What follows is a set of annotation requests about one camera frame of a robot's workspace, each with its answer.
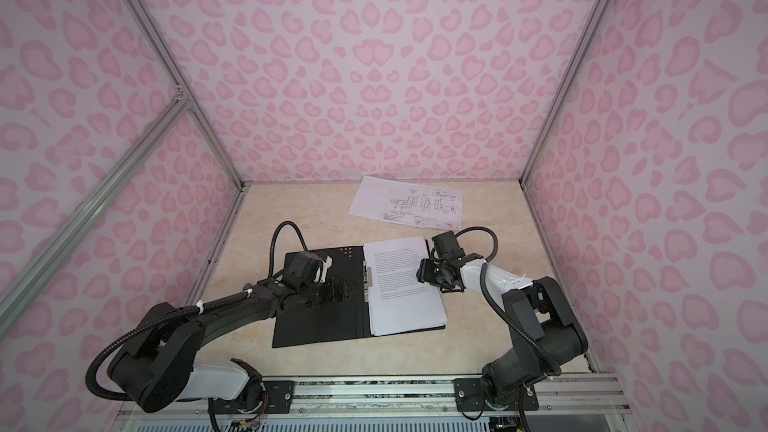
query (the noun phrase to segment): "white paper document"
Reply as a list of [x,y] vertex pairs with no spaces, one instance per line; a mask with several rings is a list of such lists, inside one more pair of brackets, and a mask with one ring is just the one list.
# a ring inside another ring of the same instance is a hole
[[350,215],[423,228],[462,228],[462,191],[366,176]]
[[368,309],[373,335],[446,324],[440,291],[416,280],[418,265],[428,254],[424,237],[370,242],[362,246],[362,253],[371,268]]

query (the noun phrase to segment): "table surface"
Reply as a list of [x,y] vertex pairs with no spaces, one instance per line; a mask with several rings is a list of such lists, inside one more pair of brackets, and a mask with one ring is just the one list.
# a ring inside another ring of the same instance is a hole
[[[442,182],[427,185],[464,192],[462,226],[491,228],[499,240],[494,265],[532,278],[552,275],[532,216],[516,182]],[[439,230],[414,228],[350,216],[356,183],[253,185],[204,293],[204,301],[232,294],[266,276],[275,227],[294,221],[310,249],[362,245]],[[466,253],[487,255],[489,237],[470,232],[460,239]],[[287,252],[301,250],[296,234],[284,228],[276,246],[276,270]],[[264,375],[476,374],[512,346],[509,331],[479,292],[443,294],[448,325],[351,341],[272,349],[275,319],[248,324],[205,345],[200,360],[242,359]],[[563,372],[588,372],[582,357]]]

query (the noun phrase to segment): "metal rail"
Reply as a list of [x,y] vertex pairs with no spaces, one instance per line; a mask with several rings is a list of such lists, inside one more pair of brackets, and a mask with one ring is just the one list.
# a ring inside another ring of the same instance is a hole
[[549,133],[552,129],[552,125],[554,124],[554,120],[557,119],[560,115],[563,106],[566,103],[566,98],[571,92],[571,88],[576,82],[581,68],[584,66],[584,63],[587,62],[590,49],[592,48],[594,42],[598,39],[600,29],[605,23],[605,20],[608,17],[608,12],[610,11],[610,8],[615,1],[616,0],[595,0],[594,4],[592,5],[592,9],[588,15],[587,22],[584,24],[584,30],[576,44],[574,54],[571,56],[571,61],[568,62],[568,66],[565,68],[563,79],[558,85],[558,89],[554,94],[554,99],[552,100],[552,104],[550,105],[549,111],[547,112],[546,119],[544,119],[544,124],[542,124],[542,128],[536,135],[536,140],[534,140],[531,156],[525,163],[523,174],[520,176],[521,184],[527,183],[530,179],[533,173],[533,169],[538,162],[538,158],[542,154],[542,148],[544,147],[546,141],[549,139]]
[[190,87],[186,77],[181,72],[181,68],[174,58],[174,54],[170,52],[170,48],[160,32],[160,28],[154,22],[152,15],[144,5],[144,2],[142,0],[123,0],[123,4],[126,5],[128,12],[130,12],[139,29],[144,34],[149,47],[158,57],[158,62],[163,71],[168,75],[170,80],[176,84],[177,90],[187,94],[192,101],[192,118],[203,133],[203,138],[208,142],[208,146],[211,148],[224,170],[226,170],[227,176],[237,190],[241,190],[243,187],[243,178],[237,171],[229,153],[227,153],[224,148],[224,144],[221,143],[221,140],[219,140],[219,137],[214,132],[214,128],[211,126],[210,121],[203,112],[203,108],[200,106],[192,87]]
[[80,245],[101,215],[120,195],[136,171],[165,138],[190,105],[185,94],[169,104],[150,127],[112,168],[107,177],[83,200],[50,243],[19,274],[19,279],[0,301],[0,341],[11,330],[72,251]]
[[[552,273],[554,274],[554,278],[558,281],[559,284],[566,284],[565,277],[560,273],[560,269],[558,267],[558,261],[555,260],[555,254],[554,250],[552,249],[552,244],[549,243],[549,239],[544,234],[544,231],[542,230],[542,220],[538,216],[538,213],[536,212],[536,208],[533,207],[533,202],[531,201],[530,192],[528,190],[528,187],[526,187],[525,184],[520,184],[523,190],[523,197],[525,197],[525,203],[528,205],[528,210],[531,213],[531,217],[533,218],[533,224],[536,226],[536,232],[538,233],[539,239],[542,241],[542,245],[544,246],[544,253],[547,255],[547,259],[549,260],[549,266],[552,268]],[[571,308],[574,308],[574,300],[573,295],[571,294],[571,290],[568,287],[561,287],[563,294],[565,295],[566,300],[568,300],[568,304],[571,306]],[[597,372],[601,372],[600,370],[600,361],[598,360],[597,356],[594,354],[594,350],[592,348],[587,349],[587,351],[584,353],[584,356],[587,358],[587,364],[589,365],[590,370],[595,370]]]
[[[293,380],[293,403],[288,414],[274,418],[453,418],[456,410],[452,380],[470,375],[274,377]],[[530,415],[630,414],[614,374],[562,374],[535,386],[539,410]],[[205,412],[204,400],[174,402],[146,414],[125,403],[117,420],[187,420]],[[490,416],[514,415],[511,410],[487,410]],[[246,418],[248,416],[221,416]]]
[[232,227],[235,225],[235,221],[237,220],[237,215],[240,213],[240,209],[243,207],[243,201],[245,200],[245,196],[248,194],[249,188],[250,184],[245,184],[245,187],[243,187],[242,190],[239,192],[235,191],[235,196],[232,197],[232,203],[227,209],[224,222],[222,222],[221,226],[219,227],[219,231],[214,237],[213,245],[208,252],[208,257],[206,258],[200,273],[197,275],[197,281],[190,290],[189,297],[186,301],[187,304],[194,304],[203,297],[203,293],[205,293],[208,281],[213,276],[214,271],[216,270],[216,266],[219,264],[219,258],[224,252],[226,241],[230,237],[230,232],[232,231]]

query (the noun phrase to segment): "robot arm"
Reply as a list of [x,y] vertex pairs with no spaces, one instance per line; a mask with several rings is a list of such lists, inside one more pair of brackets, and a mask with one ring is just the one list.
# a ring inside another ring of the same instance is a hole
[[[495,250],[493,232],[480,229],[491,233]],[[531,280],[503,271],[488,264],[495,252],[487,259],[465,254],[456,237],[446,232],[432,238],[438,259],[422,261],[417,279],[442,292],[465,288],[481,292],[507,322],[512,349],[486,364],[481,378],[486,401],[504,408],[520,387],[558,374],[560,364],[583,354],[587,339],[553,279]],[[155,305],[135,330],[102,350],[86,373],[86,385],[98,397],[132,400],[146,412],[175,400],[200,398],[231,400],[242,413],[254,412],[264,404],[261,374],[236,359],[232,361],[237,367],[196,363],[197,351],[251,322],[347,299],[354,293],[351,285],[337,278],[326,280],[329,266],[328,257],[300,252],[288,268],[256,285],[247,284],[241,293],[186,308],[167,302]],[[539,323],[536,312],[549,314],[549,320]],[[97,370],[116,350],[107,374],[124,394],[106,390],[96,381]]]
[[[495,255],[496,236],[486,228],[476,229],[493,237],[490,260]],[[586,352],[587,338],[555,280],[510,274],[480,255],[465,254],[456,237],[453,232],[444,232],[432,238],[437,260],[422,260],[417,279],[440,287],[444,293],[464,292],[466,288],[481,292],[507,322],[512,348],[486,364],[481,379],[486,401],[506,407],[520,387],[560,374],[560,365]],[[549,319],[539,323],[536,312],[549,314]]]
[[353,293],[351,285],[345,279],[326,280],[329,265],[328,257],[300,252],[288,268],[255,285],[247,284],[241,293],[181,309],[167,302],[155,305],[137,329],[116,341],[122,347],[107,369],[127,397],[103,389],[95,379],[110,348],[91,364],[86,385],[99,397],[132,400],[146,412],[175,400],[223,398],[235,400],[238,409],[249,413],[262,397],[261,375],[236,359],[238,367],[198,364],[197,351],[251,322],[347,299]]

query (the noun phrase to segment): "pink leopard print wall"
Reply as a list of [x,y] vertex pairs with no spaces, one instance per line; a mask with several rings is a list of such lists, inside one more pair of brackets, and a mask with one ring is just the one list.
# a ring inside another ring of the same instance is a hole
[[768,429],[768,0],[618,0],[532,191],[642,430]]
[[516,178],[594,0],[145,0],[246,179]]
[[153,305],[183,304],[232,194],[182,116],[0,344],[0,429],[109,430],[119,403],[91,395],[85,369]]
[[169,84],[120,0],[0,0],[0,296]]

